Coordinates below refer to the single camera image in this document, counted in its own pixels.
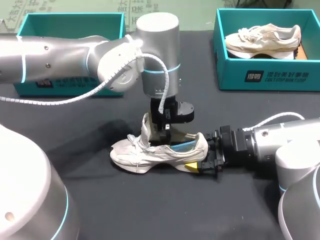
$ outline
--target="white cable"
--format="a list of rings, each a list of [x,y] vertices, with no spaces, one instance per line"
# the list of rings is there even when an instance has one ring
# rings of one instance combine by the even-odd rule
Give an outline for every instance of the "white cable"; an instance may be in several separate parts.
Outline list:
[[[161,61],[161,59],[158,58],[157,56],[149,54],[149,53],[143,53],[142,56],[145,58],[150,58],[150,59],[156,60],[161,65],[161,67],[163,69],[165,85],[164,85],[164,90],[163,90],[163,94],[162,94],[161,101],[159,104],[159,109],[158,109],[159,113],[163,114],[164,113],[164,105],[165,105],[165,101],[166,101],[168,90],[169,90],[168,69],[167,69],[166,65],[164,64],[164,62]]]
[[[165,100],[168,94],[168,90],[169,90],[169,73],[168,73],[168,69],[165,66],[164,62],[158,58],[155,55],[149,54],[149,53],[143,53],[142,57],[145,58],[151,58],[154,59],[155,61],[157,61],[164,72],[164,77],[165,77],[165,86],[164,86],[164,91],[163,91],[163,95],[160,101],[160,105],[159,105],[159,113],[163,114],[164,112],[164,104],[165,104]],[[99,86],[97,86],[96,88],[92,89],[91,91],[88,91],[85,94],[82,94],[80,96],[77,97],[73,97],[67,100],[61,100],[61,101],[35,101],[35,100],[24,100],[24,99],[18,99],[18,98],[11,98],[11,97],[4,97],[4,96],[0,96],[0,101],[3,102],[10,102],[10,103],[19,103],[19,104],[31,104],[31,105],[41,105],[41,106],[56,106],[56,105],[63,105],[63,104],[70,104],[70,103],[74,103],[77,101],[80,101],[82,99],[86,99],[94,94],[96,94],[97,92],[101,91],[107,84],[111,85],[112,82],[115,79],[115,76],[122,71],[128,64],[130,64],[131,62],[135,61],[137,58],[132,58],[129,59],[127,62],[123,63],[123,65],[121,66],[121,68],[117,71],[115,71],[115,73],[113,73],[111,76],[109,76],[105,81],[103,81]]]
[[[252,131],[253,129],[258,128],[258,127],[261,127],[261,126],[265,125],[266,123],[268,123],[268,122],[270,122],[270,121],[272,121],[272,120],[274,120],[274,119],[277,119],[277,118],[280,118],[280,117],[284,117],[284,116],[294,116],[294,117],[297,117],[297,118],[299,118],[299,119],[301,119],[301,120],[305,120],[305,118],[304,118],[302,115],[300,115],[299,113],[295,113],[295,112],[282,112],[282,113],[278,113],[278,114],[276,114],[276,115],[273,115],[273,116],[267,118],[266,120],[263,120],[262,122],[258,123],[258,124],[255,125],[255,126],[246,127],[246,128],[243,128],[242,130],[243,130],[244,132]]]

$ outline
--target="shoe tongue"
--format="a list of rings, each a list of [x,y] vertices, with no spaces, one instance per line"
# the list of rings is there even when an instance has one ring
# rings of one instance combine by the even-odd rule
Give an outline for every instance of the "shoe tongue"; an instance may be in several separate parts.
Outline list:
[[[149,147],[150,139],[152,137],[152,131],[151,131],[151,126],[150,126],[150,119],[151,117],[149,116],[149,113],[147,112],[144,114],[143,119],[142,119],[142,126],[141,126],[141,142],[143,145]]]

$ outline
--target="shoe insole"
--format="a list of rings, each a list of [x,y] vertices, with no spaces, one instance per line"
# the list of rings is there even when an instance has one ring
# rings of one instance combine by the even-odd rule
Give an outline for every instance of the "shoe insole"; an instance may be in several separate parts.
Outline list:
[[[178,153],[184,153],[184,152],[188,152],[194,149],[194,147],[196,146],[196,141],[188,141],[188,142],[184,142],[178,145],[172,145],[170,146],[170,148]]]

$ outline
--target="beige sneaker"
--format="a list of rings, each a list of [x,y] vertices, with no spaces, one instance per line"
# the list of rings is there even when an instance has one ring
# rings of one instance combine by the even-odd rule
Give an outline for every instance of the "beige sneaker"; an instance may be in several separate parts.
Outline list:
[[[278,27],[273,24],[242,28],[238,33],[225,37],[229,53],[242,59],[250,59],[258,54],[274,59],[294,59],[294,51],[301,43],[301,29]]]
[[[173,132],[172,139],[189,141],[175,146],[151,146],[150,141],[158,139],[153,129],[149,113],[143,116],[141,135],[129,134],[127,139],[112,145],[112,161],[127,171],[144,174],[153,166],[166,163],[180,171],[190,172],[187,163],[202,161],[208,154],[208,143],[202,133],[185,134]]]

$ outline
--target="logo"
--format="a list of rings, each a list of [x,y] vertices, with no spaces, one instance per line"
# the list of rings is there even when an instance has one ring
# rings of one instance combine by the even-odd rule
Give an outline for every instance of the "logo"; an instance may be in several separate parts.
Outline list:
[[[249,70],[246,72],[244,81],[247,83],[260,83],[264,75],[264,71]]]
[[[38,88],[53,88],[52,82],[49,80],[37,81],[36,86]]]

